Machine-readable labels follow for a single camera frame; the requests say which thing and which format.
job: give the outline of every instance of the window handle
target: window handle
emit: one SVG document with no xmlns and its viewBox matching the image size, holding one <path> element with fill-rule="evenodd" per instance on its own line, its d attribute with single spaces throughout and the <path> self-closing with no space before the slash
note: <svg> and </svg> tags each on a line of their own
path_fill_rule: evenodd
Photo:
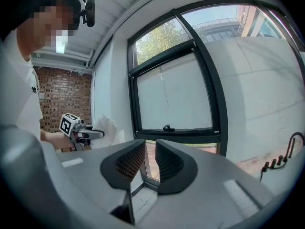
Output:
<svg viewBox="0 0 305 229">
<path fill-rule="evenodd" d="M 171 128 L 170 125 L 165 125 L 163 127 L 163 131 L 174 131 L 174 130 L 175 130 L 175 128 Z"/>
</svg>

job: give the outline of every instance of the ceiling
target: ceiling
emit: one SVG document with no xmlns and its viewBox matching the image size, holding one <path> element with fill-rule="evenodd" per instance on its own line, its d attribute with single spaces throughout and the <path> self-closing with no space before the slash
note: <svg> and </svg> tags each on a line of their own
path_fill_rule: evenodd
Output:
<svg viewBox="0 0 305 229">
<path fill-rule="evenodd" d="M 91 73 L 91 59 L 104 36 L 136 1 L 95 0 L 95 25 L 87 27 L 81 21 L 75 35 L 68 37 L 64 54 L 56 53 L 55 47 L 45 47 L 32 55 L 33 65 Z"/>
</svg>

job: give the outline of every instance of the red brick wall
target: red brick wall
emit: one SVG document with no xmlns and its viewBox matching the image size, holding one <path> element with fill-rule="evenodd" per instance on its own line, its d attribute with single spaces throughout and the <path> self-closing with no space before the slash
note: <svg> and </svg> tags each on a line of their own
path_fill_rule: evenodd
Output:
<svg viewBox="0 0 305 229">
<path fill-rule="evenodd" d="M 82 76 L 69 71 L 45 67 L 34 67 L 40 83 L 41 129 L 58 132 L 62 114 L 72 113 L 91 124 L 91 75 Z"/>
</svg>

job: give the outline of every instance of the man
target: man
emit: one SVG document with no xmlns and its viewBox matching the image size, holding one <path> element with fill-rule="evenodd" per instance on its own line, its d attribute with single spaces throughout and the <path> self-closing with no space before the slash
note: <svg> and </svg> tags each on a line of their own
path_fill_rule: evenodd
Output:
<svg viewBox="0 0 305 229">
<path fill-rule="evenodd" d="M 34 9 L 30 17 L 4 40 L 3 45 L 11 65 L 24 79 L 32 94 L 25 104 L 16 126 L 50 142 L 55 149 L 73 147 L 64 133 L 49 133 L 40 130 L 42 113 L 38 96 L 38 84 L 31 63 L 31 53 L 50 45 L 56 34 L 66 30 L 73 32 L 80 23 L 81 4 L 78 0 L 49 0 Z"/>
</svg>

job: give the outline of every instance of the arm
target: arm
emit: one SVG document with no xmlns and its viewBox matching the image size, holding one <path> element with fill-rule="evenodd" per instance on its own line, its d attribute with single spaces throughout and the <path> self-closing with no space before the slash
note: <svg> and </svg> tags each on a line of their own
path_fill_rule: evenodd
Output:
<svg viewBox="0 0 305 229">
<path fill-rule="evenodd" d="M 74 147 L 70 139 L 62 132 L 51 133 L 40 130 L 40 137 L 41 141 L 51 143 L 56 150 L 67 147 Z"/>
</svg>

